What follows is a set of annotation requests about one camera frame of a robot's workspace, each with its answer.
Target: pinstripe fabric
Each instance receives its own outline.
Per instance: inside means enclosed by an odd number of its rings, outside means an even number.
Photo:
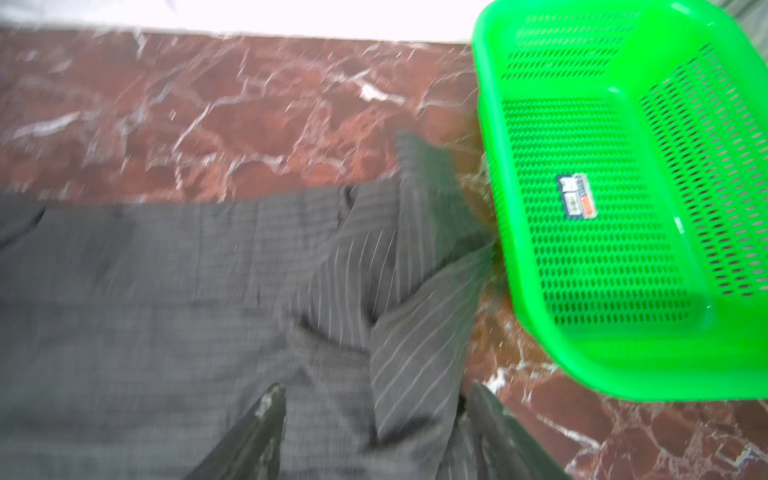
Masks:
[[[0,197],[4,478],[183,477],[275,382],[282,478],[474,478],[488,235],[446,153],[398,148],[393,179],[235,204]]]

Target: garment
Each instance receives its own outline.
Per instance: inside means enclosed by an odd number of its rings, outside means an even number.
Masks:
[[[446,152],[398,147],[392,179],[260,200],[2,197],[4,478],[184,477],[275,382],[283,478],[473,478],[491,239]]]

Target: white wall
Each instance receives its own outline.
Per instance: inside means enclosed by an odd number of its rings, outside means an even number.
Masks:
[[[468,41],[490,0],[0,0],[0,19],[26,25]]]

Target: basket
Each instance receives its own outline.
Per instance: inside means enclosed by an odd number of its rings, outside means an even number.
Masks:
[[[704,0],[498,0],[473,35],[515,312],[636,400],[768,397],[768,69]]]

